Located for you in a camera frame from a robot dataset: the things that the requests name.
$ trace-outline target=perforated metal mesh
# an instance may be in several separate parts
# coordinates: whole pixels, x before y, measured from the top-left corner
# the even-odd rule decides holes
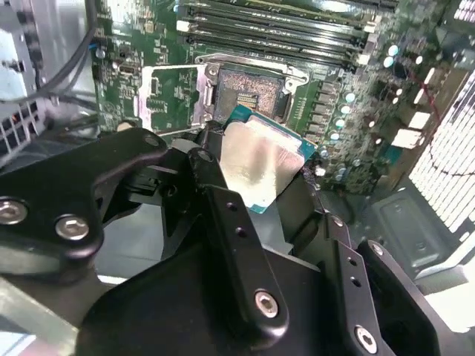
[[[6,165],[31,140],[45,129],[43,115],[36,102],[18,107],[18,111],[1,120],[0,167]]]
[[[462,0],[455,11],[453,18],[460,21],[475,23],[475,1]]]
[[[455,232],[464,221],[475,222],[474,172],[475,72],[409,177],[448,229]],[[469,233],[462,234],[460,240],[468,237]]]

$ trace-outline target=screw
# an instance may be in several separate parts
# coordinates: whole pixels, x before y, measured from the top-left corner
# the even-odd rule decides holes
[[[199,150],[198,156],[200,156],[202,159],[204,159],[207,162],[211,162],[213,160],[213,157],[205,150]]]
[[[105,50],[104,48],[98,47],[96,49],[96,57],[98,59],[104,59],[105,58]]]
[[[333,221],[335,222],[336,225],[342,227],[343,226],[343,222],[340,220],[339,217],[336,217],[335,215],[332,215],[332,219]]]
[[[378,245],[376,245],[375,243],[371,245],[371,247],[373,247],[373,250],[375,253],[377,253],[379,256],[382,256],[383,255],[383,250],[381,247],[379,247]]]
[[[374,355],[378,351],[376,340],[374,340],[374,337],[363,326],[355,327],[355,335],[361,346],[370,354]]]
[[[0,224],[15,225],[21,223],[27,217],[27,209],[15,200],[3,200],[0,202]]]
[[[147,142],[149,145],[152,145],[154,147],[157,147],[160,145],[160,142],[157,141],[157,139],[155,137],[153,137],[152,135],[145,135],[145,138],[144,138],[145,142]]]
[[[211,68],[209,68],[208,72],[212,76],[215,76],[217,74],[217,68],[216,67],[211,67]]]
[[[278,304],[274,297],[266,291],[258,291],[255,294],[255,305],[265,317],[273,318],[279,311]]]
[[[205,122],[213,120],[213,116],[210,113],[203,114],[202,118]]]
[[[62,217],[56,223],[56,233],[66,240],[81,240],[89,233],[89,226],[80,217]]]

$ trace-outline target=black plastic bracket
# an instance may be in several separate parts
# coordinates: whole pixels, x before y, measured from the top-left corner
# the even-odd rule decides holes
[[[227,295],[237,306],[225,311],[232,329],[252,349],[269,348],[284,336],[289,312],[246,206],[238,193],[227,189],[208,151],[190,150],[189,162],[217,268],[226,271],[223,287],[231,289]]]
[[[381,330],[397,355],[470,354],[467,340],[448,328],[386,248],[364,241],[357,251],[367,265]]]
[[[161,138],[135,128],[0,176],[0,186],[8,187],[1,200],[26,208],[21,221],[0,225],[0,273],[81,277],[102,245],[103,224],[140,206],[116,194],[121,180],[165,152]],[[85,236],[59,236],[63,217],[80,218]]]
[[[343,343],[351,355],[394,355],[379,330],[363,258],[350,248],[341,219],[323,214],[317,236],[298,257],[317,265],[327,279],[324,293],[333,308],[323,332],[333,339],[330,345]]]

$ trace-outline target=black cable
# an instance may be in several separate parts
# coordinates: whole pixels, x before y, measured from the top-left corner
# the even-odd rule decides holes
[[[91,98],[96,97],[96,93],[92,93],[90,91],[83,91],[83,90],[69,90],[68,94],[72,96],[89,96]]]
[[[70,134],[74,131],[84,130],[86,128],[93,128],[99,124],[99,118],[96,114],[84,116],[63,125],[55,125],[51,130],[44,131],[41,135],[43,139],[50,139],[51,137],[59,137],[61,135]]]
[[[69,91],[74,88],[74,85],[76,85],[77,81],[79,80],[79,76],[81,76],[81,73],[84,70],[84,67],[86,66],[88,57],[89,57],[89,49],[84,53],[84,56],[82,57],[81,62],[77,66],[76,72],[72,80],[69,82],[68,85],[65,86],[64,89],[61,89],[62,92],[69,93]]]
[[[347,195],[342,190],[337,190],[338,196],[341,198],[341,201],[344,204],[344,207],[347,209],[349,217],[348,220],[345,220],[347,225],[352,225],[356,221],[356,213],[355,209],[351,206],[350,202],[348,201]]]
[[[76,98],[75,96],[58,95],[58,100],[60,102],[67,102],[68,104],[78,105],[81,108],[88,109],[91,111],[97,111],[97,105],[95,102],[90,102],[89,100]]]
[[[76,51],[73,53],[68,62],[58,71],[58,73],[45,85],[39,88],[35,93],[25,96],[23,98],[16,99],[0,99],[1,103],[21,104],[30,100],[38,99],[43,96],[48,96],[51,91],[56,89],[68,75],[78,65],[84,53],[88,53],[89,44],[91,43],[95,33],[97,25],[97,11],[94,0],[86,0],[86,12],[88,14],[89,29]]]

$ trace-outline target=electrolytic capacitor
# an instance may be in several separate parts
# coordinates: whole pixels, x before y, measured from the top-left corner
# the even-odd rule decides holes
[[[394,64],[394,58],[393,57],[386,57],[383,61],[383,67],[385,67],[385,68],[389,68],[393,64]]]
[[[363,122],[364,122],[364,126],[367,128],[373,128],[376,123],[375,119],[368,115],[363,116]]]
[[[406,52],[404,54],[404,57],[410,59],[411,62],[414,63],[415,65],[420,65],[424,61],[424,57],[414,52]]]
[[[327,150],[327,148],[326,148],[325,146],[320,146],[320,147],[318,148],[318,154],[319,154],[320,157],[323,158],[323,159],[327,159],[327,158],[330,156],[330,154],[328,153],[328,150]]]
[[[335,121],[335,127],[339,130],[341,130],[342,128],[344,128],[344,120],[343,119],[337,119]]]
[[[375,145],[380,145],[383,142],[383,139],[381,136],[379,136],[377,133],[372,133],[371,134],[371,140]]]
[[[351,113],[351,108],[348,105],[344,105],[340,108],[340,112],[344,115]]]
[[[396,96],[402,94],[402,89],[396,83],[389,84],[389,90],[391,93],[394,93]]]
[[[386,95],[386,101],[391,104],[396,104],[399,101],[398,96],[393,91],[389,91]]]
[[[387,54],[390,55],[391,57],[394,57],[396,54],[398,54],[398,52],[399,52],[399,47],[396,46],[395,44],[391,45],[387,49]]]
[[[345,99],[346,102],[351,103],[351,102],[355,101],[356,95],[352,92],[346,92],[344,94],[344,99]]]
[[[330,139],[332,141],[337,141],[340,138],[340,134],[336,131],[330,132]]]
[[[336,167],[336,169],[337,169],[337,174],[341,174],[341,175],[345,174],[346,171],[347,171],[347,168],[346,168],[346,166],[345,166],[343,163],[341,163],[340,165],[338,165],[338,166]]]

